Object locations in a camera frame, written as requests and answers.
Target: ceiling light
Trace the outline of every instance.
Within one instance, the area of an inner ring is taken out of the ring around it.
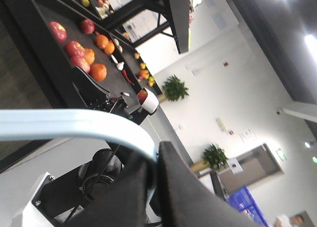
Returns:
[[[310,148],[311,147],[311,143],[310,142],[305,142],[305,146],[306,146],[306,148]]]
[[[305,43],[310,50],[310,52],[313,54],[314,58],[317,60],[317,40],[312,35],[305,36]]]
[[[316,143],[316,141],[308,141],[308,142],[305,142],[305,146],[306,148],[311,148],[314,145],[314,143]]]

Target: red chili pepper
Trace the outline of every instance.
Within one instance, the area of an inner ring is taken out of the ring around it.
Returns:
[[[134,83],[130,80],[130,78],[128,77],[127,72],[124,69],[122,70],[122,74],[123,74],[125,80],[127,80],[129,83],[131,83],[134,86]]]

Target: person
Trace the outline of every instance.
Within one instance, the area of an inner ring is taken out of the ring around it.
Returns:
[[[288,218],[286,215],[280,215],[276,217],[274,227],[293,227],[298,226],[304,222],[304,218],[301,215],[295,215]]]

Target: ceiling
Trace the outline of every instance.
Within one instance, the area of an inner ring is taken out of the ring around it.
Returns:
[[[233,0],[294,101],[317,104],[317,61],[304,37],[317,36],[316,0]],[[317,137],[317,124],[307,121]]]

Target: white wall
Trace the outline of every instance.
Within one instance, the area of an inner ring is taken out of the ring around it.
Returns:
[[[276,111],[291,98],[263,54],[251,31],[240,25],[182,58],[156,75],[158,84],[169,75],[185,81],[190,96],[161,107],[193,161],[206,145],[218,143],[228,157],[238,156],[266,142],[273,153],[281,148],[284,174],[251,185],[250,190],[269,222],[278,214],[307,210],[317,224],[316,149],[303,147],[314,140],[305,122]],[[220,117],[234,135],[223,133],[215,119]],[[238,133],[253,130],[255,142],[244,144]]]
[[[157,74],[238,24],[226,0],[203,0],[202,4],[195,8],[193,18],[190,25],[192,36],[189,52],[179,55],[174,39],[162,34],[154,36],[137,48],[152,74]]]

